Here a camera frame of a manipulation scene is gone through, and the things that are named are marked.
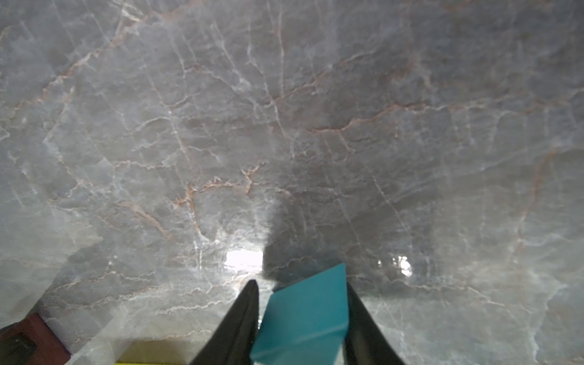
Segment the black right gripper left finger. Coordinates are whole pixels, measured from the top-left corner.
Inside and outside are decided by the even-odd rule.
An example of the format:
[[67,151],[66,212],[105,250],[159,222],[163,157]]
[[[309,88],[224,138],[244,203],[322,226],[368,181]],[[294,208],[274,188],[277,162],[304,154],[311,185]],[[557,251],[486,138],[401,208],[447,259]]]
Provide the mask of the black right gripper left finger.
[[191,365],[251,365],[259,329],[259,287],[249,280]]

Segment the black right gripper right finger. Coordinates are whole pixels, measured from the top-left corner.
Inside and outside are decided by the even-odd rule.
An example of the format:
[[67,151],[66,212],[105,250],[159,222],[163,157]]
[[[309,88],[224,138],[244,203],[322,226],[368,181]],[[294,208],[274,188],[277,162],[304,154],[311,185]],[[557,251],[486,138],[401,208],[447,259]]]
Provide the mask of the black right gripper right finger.
[[350,284],[349,328],[343,344],[345,364],[405,365],[381,333],[371,314]]

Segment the teal triangle block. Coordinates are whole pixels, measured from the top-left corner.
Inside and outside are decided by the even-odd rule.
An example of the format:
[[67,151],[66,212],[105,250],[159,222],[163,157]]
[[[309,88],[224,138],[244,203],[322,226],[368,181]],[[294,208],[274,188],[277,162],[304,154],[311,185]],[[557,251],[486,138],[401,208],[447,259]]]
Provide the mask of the teal triangle block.
[[255,364],[334,364],[348,327],[339,264],[270,296],[250,357]]

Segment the yellow rectangular block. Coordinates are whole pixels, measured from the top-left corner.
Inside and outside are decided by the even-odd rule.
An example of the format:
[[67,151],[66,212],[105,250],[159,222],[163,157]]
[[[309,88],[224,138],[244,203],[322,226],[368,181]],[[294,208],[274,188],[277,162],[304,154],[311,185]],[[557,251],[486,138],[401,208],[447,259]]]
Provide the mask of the yellow rectangular block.
[[190,343],[175,340],[140,340],[132,342],[116,364],[190,364],[196,349]]

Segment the dark red triangle block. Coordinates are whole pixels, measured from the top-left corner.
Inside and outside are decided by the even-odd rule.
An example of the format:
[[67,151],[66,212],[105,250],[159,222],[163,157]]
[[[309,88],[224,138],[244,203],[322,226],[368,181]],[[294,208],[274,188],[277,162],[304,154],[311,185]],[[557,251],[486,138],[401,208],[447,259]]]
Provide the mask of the dark red triangle block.
[[71,354],[38,313],[1,329],[1,365],[64,365]]

